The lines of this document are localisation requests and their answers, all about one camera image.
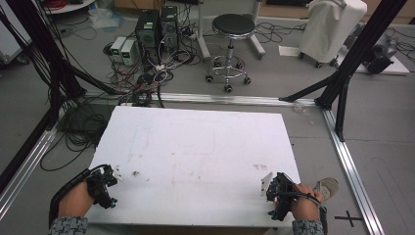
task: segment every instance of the gray floor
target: gray floor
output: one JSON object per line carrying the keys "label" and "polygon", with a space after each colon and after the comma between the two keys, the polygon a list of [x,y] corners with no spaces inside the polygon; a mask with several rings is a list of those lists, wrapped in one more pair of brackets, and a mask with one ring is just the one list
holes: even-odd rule
{"label": "gray floor", "polygon": [[[66,16],[58,23],[79,22],[86,15]],[[298,22],[261,20],[274,24],[294,26]],[[89,23],[77,25],[83,29]],[[106,80],[111,71],[110,62],[102,53],[103,47],[114,41],[117,35],[132,32],[135,22],[125,21],[121,28],[113,31],[97,30],[93,40],[84,40],[72,35],[64,39],[66,46],[78,61],[93,76]],[[400,27],[404,33],[415,34],[415,26]],[[77,32],[85,38],[93,38],[91,29]],[[253,48],[245,41],[235,44],[235,53],[245,60],[253,83],[244,85],[242,80],[234,81],[232,96],[284,97],[313,84],[331,73],[334,69],[324,66],[317,70],[309,59],[300,61],[296,57],[281,57],[278,45],[299,46],[301,33],[293,32],[284,36],[280,44],[265,43],[266,55],[261,61],[252,52]],[[415,40],[399,36],[415,45]],[[226,40],[207,37],[212,54],[223,53]],[[415,71],[415,64],[397,54],[401,61]],[[228,95],[223,92],[223,83],[205,82],[207,64],[182,67],[174,70],[174,78],[162,88],[163,93],[186,93]],[[0,70],[0,112],[2,121],[0,131],[4,137],[0,141],[3,170],[13,158],[19,147],[40,121],[47,110],[47,87],[42,83],[32,66],[12,64],[6,70]],[[81,82],[89,91],[96,91],[89,84]],[[306,98],[318,97],[321,91]],[[415,192],[413,153],[415,152],[415,74],[369,75],[357,73],[349,86],[345,138],[360,177],[367,190],[373,207],[386,234],[412,234],[415,230],[415,204],[411,202]],[[332,176],[339,179],[339,194],[327,202],[328,220],[332,234],[365,234],[362,221],[335,219],[335,216],[361,217],[343,173],[340,161],[329,130],[318,108],[308,108],[309,116],[296,113],[292,108],[258,106],[223,106],[165,103],[169,108],[236,110],[246,112],[280,113],[287,125],[293,151],[303,182],[314,184],[322,177]],[[53,194],[75,174],[92,161],[94,150],[86,153],[74,163],[56,172],[45,172],[39,167],[28,179],[24,188],[0,221],[2,234],[45,234],[47,232],[47,214]],[[74,157],[65,145],[58,145],[46,161],[50,167],[61,165]]]}

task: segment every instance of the black stool seat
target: black stool seat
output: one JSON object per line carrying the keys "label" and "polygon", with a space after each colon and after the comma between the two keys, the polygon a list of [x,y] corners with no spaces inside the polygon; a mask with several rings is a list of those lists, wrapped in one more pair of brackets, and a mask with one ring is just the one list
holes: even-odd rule
{"label": "black stool seat", "polygon": [[233,36],[250,36],[254,33],[255,24],[251,19],[236,14],[225,14],[216,17],[212,23],[213,30]]}

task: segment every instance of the stool caster wheel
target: stool caster wheel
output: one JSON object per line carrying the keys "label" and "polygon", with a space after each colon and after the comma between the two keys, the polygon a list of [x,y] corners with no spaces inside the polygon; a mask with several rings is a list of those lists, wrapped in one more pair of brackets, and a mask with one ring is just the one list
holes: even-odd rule
{"label": "stool caster wheel", "polygon": [[222,63],[220,63],[220,62],[213,62],[213,66],[215,68],[221,68],[222,67]]}
{"label": "stool caster wheel", "polygon": [[251,84],[251,79],[250,79],[249,77],[245,77],[245,79],[244,79],[244,83],[245,83],[246,85]]}
{"label": "stool caster wheel", "polygon": [[237,63],[237,64],[235,65],[235,68],[236,68],[236,69],[238,69],[238,70],[241,70],[243,66],[244,66],[244,65],[242,65],[242,63]]}
{"label": "stool caster wheel", "polygon": [[225,85],[225,91],[227,93],[230,93],[232,91],[232,86],[231,85]]}
{"label": "stool caster wheel", "polygon": [[336,63],[337,63],[337,60],[336,59],[333,59],[331,62],[330,62],[330,66],[331,67],[334,67],[335,65],[336,65]]}
{"label": "stool caster wheel", "polygon": [[22,65],[28,65],[29,64],[29,59],[28,59],[27,55],[25,55],[25,54],[18,55],[16,57],[16,61],[18,61]]}
{"label": "stool caster wheel", "polygon": [[323,63],[316,62],[315,67],[320,69],[323,66]]}
{"label": "stool caster wheel", "polygon": [[207,76],[205,77],[205,80],[206,80],[208,83],[211,83],[211,82],[213,82],[213,76],[211,76],[211,75],[207,75]]}

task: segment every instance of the power supply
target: power supply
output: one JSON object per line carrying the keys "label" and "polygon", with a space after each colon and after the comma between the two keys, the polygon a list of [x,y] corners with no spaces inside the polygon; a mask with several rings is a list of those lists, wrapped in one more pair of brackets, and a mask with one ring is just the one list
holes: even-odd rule
{"label": "power supply", "polygon": [[158,10],[145,9],[135,27],[137,40],[145,48],[158,47],[161,41],[161,26]]}
{"label": "power supply", "polygon": [[142,10],[135,26],[143,65],[159,65],[161,43],[160,12],[153,9]]}
{"label": "power supply", "polygon": [[161,34],[164,50],[172,52],[179,49],[176,6],[161,8]]}
{"label": "power supply", "polygon": [[121,49],[121,56],[126,66],[134,66],[138,60],[137,46],[134,39],[127,39]]}
{"label": "power supply", "polygon": [[113,46],[111,46],[111,58],[114,62],[122,63],[121,49],[126,39],[124,36],[119,36]]}

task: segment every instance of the computer tower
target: computer tower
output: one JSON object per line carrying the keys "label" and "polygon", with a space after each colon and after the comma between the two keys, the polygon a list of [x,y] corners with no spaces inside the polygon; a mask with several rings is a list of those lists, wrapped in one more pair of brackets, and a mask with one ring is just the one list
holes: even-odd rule
{"label": "computer tower", "polygon": [[179,49],[176,6],[161,8],[161,37],[164,41],[164,50],[172,52]]}
{"label": "computer tower", "polygon": [[159,53],[162,51],[160,12],[153,9],[142,10],[135,26],[135,34],[143,64],[159,65]]}

